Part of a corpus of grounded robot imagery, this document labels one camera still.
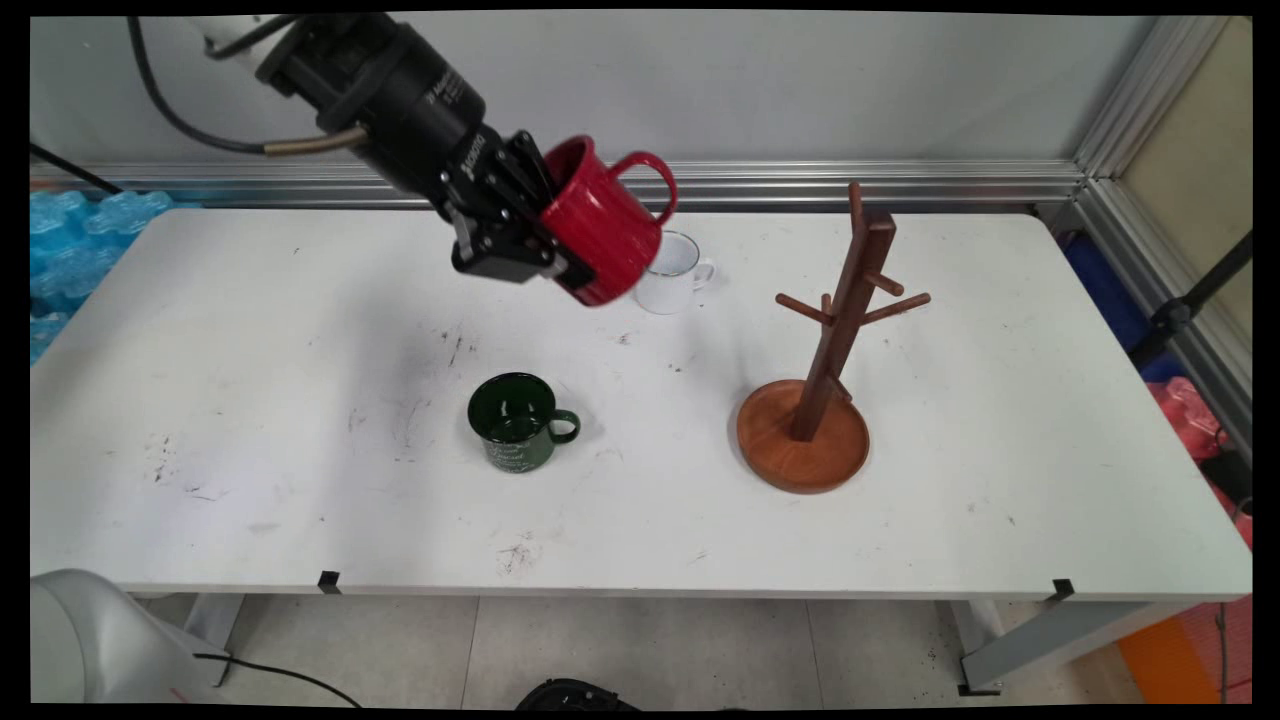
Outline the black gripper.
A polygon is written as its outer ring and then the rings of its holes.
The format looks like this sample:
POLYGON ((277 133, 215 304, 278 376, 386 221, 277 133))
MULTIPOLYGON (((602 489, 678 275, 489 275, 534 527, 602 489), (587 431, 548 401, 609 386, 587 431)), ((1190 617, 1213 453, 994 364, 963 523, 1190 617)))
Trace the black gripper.
POLYGON ((438 126, 436 160, 436 209, 454 229, 457 272, 516 284, 540 275, 570 292, 596 281, 567 243, 532 223, 556 200, 557 181, 526 129, 504 138, 490 126, 438 126))

